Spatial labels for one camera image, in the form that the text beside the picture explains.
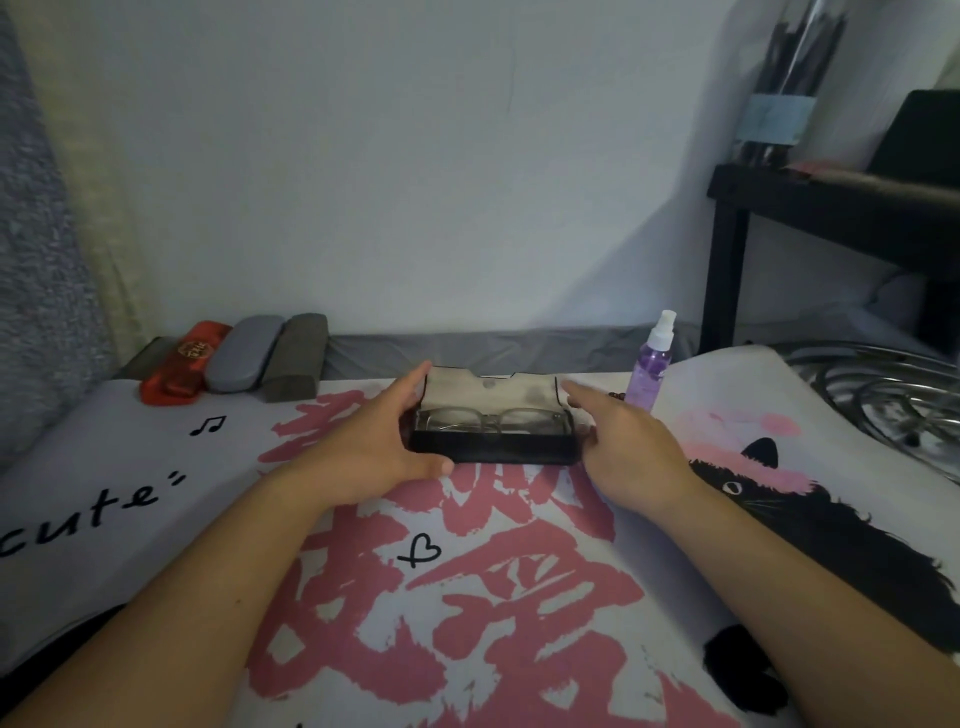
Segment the open eyeglass case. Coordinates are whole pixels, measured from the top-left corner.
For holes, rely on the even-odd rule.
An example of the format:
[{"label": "open eyeglass case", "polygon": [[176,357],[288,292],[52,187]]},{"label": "open eyeglass case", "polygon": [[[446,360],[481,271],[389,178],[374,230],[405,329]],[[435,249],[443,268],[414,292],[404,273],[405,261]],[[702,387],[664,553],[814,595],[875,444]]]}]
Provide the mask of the open eyeglass case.
[{"label": "open eyeglass case", "polygon": [[572,465],[573,415],[551,375],[476,376],[434,367],[413,413],[408,447],[456,463]]}]

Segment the hand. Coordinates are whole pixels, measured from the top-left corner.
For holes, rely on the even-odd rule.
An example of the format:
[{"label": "hand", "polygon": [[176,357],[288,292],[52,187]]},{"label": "hand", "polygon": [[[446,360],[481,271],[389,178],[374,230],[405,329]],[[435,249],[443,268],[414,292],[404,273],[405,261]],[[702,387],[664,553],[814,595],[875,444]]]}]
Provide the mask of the hand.
[{"label": "hand", "polygon": [[275,473],[307,486],[325,508],[383,496],[404,480],[450,475],[452,460],[411,452],[400,439],[400,415],[420,400],[429,371],[424,361]]},{"label": "hand", "polygon": [[656,519],[685,495],[707,488],[660,420],[603,392],[565,381],[571,406],[596,422],[583,443],[584,465],[613,502]]}]

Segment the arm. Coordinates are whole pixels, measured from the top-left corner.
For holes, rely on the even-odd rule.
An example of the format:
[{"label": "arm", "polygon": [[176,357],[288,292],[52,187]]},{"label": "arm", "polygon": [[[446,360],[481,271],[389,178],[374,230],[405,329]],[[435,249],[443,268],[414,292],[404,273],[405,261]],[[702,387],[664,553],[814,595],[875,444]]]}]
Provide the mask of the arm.
[{"label": "arm", "polygon": [[572,382],[596,421],[584,462],[661,527],[760,643],[815,725],[960,725],[960,669],[700,480],[646,412]]},{"label": "arm", "polygon": [[324,510],[450,473],[400,442],[420,365],[320,443],[263,477],[3,722],[212,726],[228,714],[256,629]]}]

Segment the person's left hand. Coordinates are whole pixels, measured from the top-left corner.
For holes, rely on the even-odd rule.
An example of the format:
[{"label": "person's left hand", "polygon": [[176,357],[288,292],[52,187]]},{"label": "person's left hand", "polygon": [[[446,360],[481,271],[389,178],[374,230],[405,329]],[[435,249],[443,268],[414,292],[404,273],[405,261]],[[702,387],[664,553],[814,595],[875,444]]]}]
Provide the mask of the person's left hand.
[{"label": "person's left hand", "polygon": [[450,475],[452,460],[411,452],[400,439],[400,416],[419,401],[420,383],[430,366],[424,361],[394,381],[274,473],[318,497],[324,508],[383,496],[404,480]]}]

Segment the cat ear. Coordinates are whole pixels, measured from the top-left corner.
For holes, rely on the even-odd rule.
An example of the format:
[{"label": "cat ear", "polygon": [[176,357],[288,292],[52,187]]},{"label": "cat ear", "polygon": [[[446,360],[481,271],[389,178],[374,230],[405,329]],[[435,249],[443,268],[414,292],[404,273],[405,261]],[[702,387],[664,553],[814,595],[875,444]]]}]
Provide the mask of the cat ear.
[{"label": "cat ear", "polygon": [[769,437],[761,437],[759,440],[753,441],[744,448],[740,454],[768,468],[775,468],[780,464],[780,455],[777,453],[777,443]]}]

